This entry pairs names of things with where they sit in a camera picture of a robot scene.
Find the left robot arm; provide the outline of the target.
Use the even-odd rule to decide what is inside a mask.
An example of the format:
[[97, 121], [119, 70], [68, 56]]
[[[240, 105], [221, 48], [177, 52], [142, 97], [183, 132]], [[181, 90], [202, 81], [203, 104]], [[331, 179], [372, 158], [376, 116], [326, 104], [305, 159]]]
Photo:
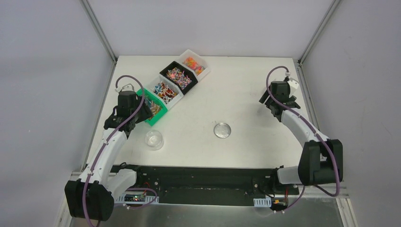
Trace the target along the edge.
[[120, 171], [113, 179], [109, 174], [120, 150], [136, 124], [152, 116], [143, 92], [121, 91], [117, 106], [105, 120], [101, 142], [77, 180], [67, 181], [64, 191], [70, 215], [88, 221], [110, 218], [114, 201], [128, 187], [139, 191], [144, 178], [133, 170]]

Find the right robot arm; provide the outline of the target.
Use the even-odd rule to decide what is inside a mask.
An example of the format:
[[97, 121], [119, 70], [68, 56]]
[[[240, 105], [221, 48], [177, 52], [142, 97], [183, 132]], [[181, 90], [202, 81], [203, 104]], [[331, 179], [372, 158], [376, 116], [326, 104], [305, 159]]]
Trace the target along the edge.
[[297, 166], [283, 167], [271, 178], [268, 186], [275, 194], [286, 190], [288, 184], [305, 186], [339, 183], [343, 175], [343, 145], [318, 131], [302, 114], [296, 98], [290, 93], [290, 83], [273, 81], [260, 98], [260, 103], [285, 125], [302, 147]]

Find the clear plastic jar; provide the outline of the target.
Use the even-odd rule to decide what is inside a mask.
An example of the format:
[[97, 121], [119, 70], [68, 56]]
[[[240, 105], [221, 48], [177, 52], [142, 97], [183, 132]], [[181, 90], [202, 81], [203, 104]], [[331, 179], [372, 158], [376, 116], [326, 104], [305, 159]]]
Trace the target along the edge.
[[160, 150], [164, 145], [164, 138], [161, 132], [156, 130], [147, 132], [144, 141], [150, 150]]

